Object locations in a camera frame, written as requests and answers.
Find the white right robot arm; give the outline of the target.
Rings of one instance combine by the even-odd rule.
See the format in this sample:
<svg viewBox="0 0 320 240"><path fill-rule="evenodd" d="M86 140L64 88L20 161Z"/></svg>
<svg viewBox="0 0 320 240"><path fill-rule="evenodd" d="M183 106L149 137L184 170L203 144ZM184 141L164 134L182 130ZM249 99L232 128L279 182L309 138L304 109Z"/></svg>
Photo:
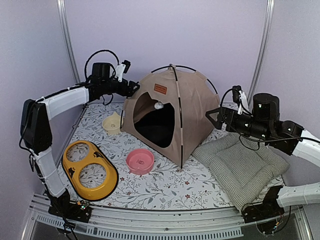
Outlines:
<svg viewBox="0 0 320 240"><path fill-rule="evenodd" d="M238 134L207 144L204 165L240 210L246 201L253 201L269 181L284 174L288 184L311 184L320 180L320 168L304 158L287 156L257 147L251 141L239 141Z"/></svg>

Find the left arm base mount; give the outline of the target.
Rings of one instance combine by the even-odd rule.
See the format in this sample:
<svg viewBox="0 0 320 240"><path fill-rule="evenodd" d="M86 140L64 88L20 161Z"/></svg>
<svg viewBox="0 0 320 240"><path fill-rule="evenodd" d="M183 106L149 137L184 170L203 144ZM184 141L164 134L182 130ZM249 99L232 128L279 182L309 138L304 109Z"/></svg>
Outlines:
<svg viewBox="0 0 320 240"><path fill-rule="evenodd" d="M48 213L58 217L64 217L67 220L88 223L91 217L92 209L90 207L82 208L77 203L70 201L70 195L61 195L54 197L49 195L50 207Z"/></svg>

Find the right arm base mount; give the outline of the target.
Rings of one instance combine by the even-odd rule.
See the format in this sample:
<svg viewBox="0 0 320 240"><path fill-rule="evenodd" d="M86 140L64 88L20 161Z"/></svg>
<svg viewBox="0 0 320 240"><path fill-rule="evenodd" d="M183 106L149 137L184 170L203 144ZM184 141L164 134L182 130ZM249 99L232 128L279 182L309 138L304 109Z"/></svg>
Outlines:
<svg viewBox="0 0 320 240"><path fill-rule="evenodd" d="M285 213L284 208L280 207L277 202L278 193L282 188L282 185L272 186L260 203L245 203L240 211L244 222L251 223L280 217L280 220L274 220L272 223L263 223L262 226L258 227L258 230L264 235L275 234Z"/></svg>

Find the beige fabric pet tent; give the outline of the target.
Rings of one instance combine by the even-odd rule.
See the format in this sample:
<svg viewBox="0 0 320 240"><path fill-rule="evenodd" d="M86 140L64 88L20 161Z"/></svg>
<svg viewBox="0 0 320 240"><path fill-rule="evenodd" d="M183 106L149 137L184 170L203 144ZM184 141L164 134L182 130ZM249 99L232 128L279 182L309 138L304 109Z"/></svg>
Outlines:
<svg viewBox="0 0 320 240"><path fill-rule="evenodd" d="M151 73L156 70L162 71L164 67L155 69ZM181 66L180 69L183 71L186 69L195 70L186 66ZM211 81L207 85L214 93L217 93ZM121 131L133 135L138 140L142 141L144 144L151 147L180 167L180 129L175 126L175 120L173 119L174 115L173 107L171 104L167 103L164 104L164 108L149 112L134 125L134 128L130 128L129 131L123 130L123 117ZM189 127L187 129L183 129L183 165L195 148L197 148L198 145L209 136L213 129L214 126L209 120L204 124L204 126L198 125L194 128Z"/></svg>

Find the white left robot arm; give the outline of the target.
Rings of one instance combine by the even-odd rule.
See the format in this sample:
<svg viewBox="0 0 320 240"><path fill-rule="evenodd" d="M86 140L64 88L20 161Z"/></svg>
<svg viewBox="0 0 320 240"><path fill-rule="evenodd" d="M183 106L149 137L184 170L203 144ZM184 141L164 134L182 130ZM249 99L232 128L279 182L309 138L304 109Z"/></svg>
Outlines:
<svg viewBox="0 0 320 240"><path fill-rule="evenodd" d="M130 66L130 61L124 60L117 65L113 76L110 76L106 72L106 64L96 62L85 82L37 100L28 99L23 104L19 142L24 144L22 149L30 153L29 164L45 186L47 196L58 199L54 207L63 217L70 217L75 210L74 205L64 198L68 198L70 194L59 177L53 158L50 120L74 107L98 100L104 95L118 94L122 97L131 97L140 86L134 81L123 78Z"/></svg>

